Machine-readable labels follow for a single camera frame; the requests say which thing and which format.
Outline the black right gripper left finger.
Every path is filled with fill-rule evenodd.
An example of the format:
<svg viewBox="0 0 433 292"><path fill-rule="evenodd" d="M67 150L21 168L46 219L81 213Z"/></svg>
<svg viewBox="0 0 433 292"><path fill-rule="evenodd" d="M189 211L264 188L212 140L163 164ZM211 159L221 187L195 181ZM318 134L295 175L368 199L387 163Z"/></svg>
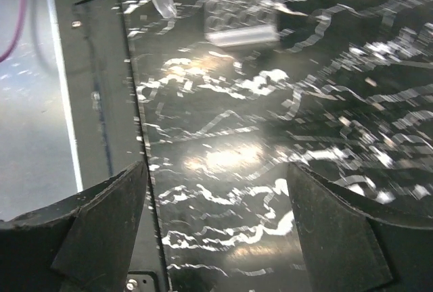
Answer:
<svg viewBox="0 0 433 292"><path fill-rule="evenodd" d="M122 291L148 180L143 162L1 222L2 291Z"/></svg>

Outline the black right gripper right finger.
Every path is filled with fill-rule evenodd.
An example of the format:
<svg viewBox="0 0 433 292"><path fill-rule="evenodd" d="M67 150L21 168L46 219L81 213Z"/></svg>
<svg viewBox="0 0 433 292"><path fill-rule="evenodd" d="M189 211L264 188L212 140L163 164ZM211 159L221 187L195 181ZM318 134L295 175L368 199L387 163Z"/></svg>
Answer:
<svg viewBox="0 0 433 292"><path fill-rule="evenodd" d="M288 191L314 291L431 291L432 218L290 164Z"/></svg>

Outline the clear test tube rack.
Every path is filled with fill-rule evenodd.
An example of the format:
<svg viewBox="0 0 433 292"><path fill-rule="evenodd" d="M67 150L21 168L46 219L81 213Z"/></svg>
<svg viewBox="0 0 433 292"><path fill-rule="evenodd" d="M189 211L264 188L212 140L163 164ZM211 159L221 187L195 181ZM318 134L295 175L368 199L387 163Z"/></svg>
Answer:
<svg viewBox="0 0 433 292"><path fill-rule="evenodd" d="M204 35L217 47L279 40L275 0L204 0Z"/></svg>

